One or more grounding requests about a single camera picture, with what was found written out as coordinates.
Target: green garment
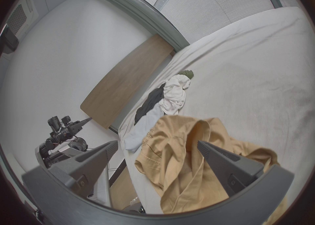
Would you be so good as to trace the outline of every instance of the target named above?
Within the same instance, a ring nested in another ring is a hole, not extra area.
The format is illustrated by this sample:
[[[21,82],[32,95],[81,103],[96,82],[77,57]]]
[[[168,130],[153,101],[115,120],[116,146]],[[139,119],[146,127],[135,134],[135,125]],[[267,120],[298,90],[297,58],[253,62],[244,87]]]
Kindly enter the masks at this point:
[[[194,77],[194,73],[191,70],[180,71],[178,74],[183,74],[187,76],[189,79]]]

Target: bed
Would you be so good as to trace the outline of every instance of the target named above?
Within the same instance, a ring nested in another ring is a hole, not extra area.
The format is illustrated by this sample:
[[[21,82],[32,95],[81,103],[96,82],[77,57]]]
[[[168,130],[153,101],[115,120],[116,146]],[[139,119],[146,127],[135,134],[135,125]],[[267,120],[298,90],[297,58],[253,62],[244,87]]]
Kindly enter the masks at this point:
[[[234,22],[175,54],[119,128],[128,171],[149,214],[162,214],[160,197],[124,149],[136,110],[149,92],[181,70],[193,70],[179,115],[218,117],[230,136],[273,149],[295,173],[288,206],[315,164],[315,35],[298,7],[267,10]]]

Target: crumpled white shirt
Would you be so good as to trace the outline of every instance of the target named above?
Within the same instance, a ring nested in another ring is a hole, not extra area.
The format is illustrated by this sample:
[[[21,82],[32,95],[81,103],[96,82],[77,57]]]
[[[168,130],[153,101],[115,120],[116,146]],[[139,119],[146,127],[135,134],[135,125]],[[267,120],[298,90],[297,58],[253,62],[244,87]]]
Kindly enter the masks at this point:
[[[167,115],[178,115],[186,100],[184,89],[189,88],[190,79],[183,74],[172,76],[164,86],[164,98],[159,101],[162,111]]]

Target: white garment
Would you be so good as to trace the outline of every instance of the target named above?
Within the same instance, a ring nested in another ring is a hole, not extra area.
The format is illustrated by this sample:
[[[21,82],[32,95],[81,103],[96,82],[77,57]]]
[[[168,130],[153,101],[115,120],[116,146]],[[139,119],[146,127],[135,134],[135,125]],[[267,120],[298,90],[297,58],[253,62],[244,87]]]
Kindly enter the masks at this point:
[[[149,130],[156,122],[164,116],[159,103],[156,103],[153,109],[149,110],[146,115],[142,116],[136,123],[131,132],[128,133],[124,142],[125,149],[134,153],[142,143],[142,139],[147,135]]]
[[[184,89],[189,88],[190,79],[183,74],[176,74],[164,86],[164,98],[159,101],[161,109],[167,115],[178,115],[186,100]]]

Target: dark gray garment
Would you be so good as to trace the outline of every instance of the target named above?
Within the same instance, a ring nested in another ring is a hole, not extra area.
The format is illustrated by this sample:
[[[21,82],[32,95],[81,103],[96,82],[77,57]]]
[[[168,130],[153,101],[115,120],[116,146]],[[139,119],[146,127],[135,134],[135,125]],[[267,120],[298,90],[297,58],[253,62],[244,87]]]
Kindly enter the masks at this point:
[[[148,98],[145,100],[143,105],[139,109],[137,109],[135,116],[135,125],[141,117],[143,117],[148,113],[148,111],[153,109],[154,105],[164,97],[164,86],[165,83],[163,83],[159,88],[154,89],[152,92],[150,92]]]

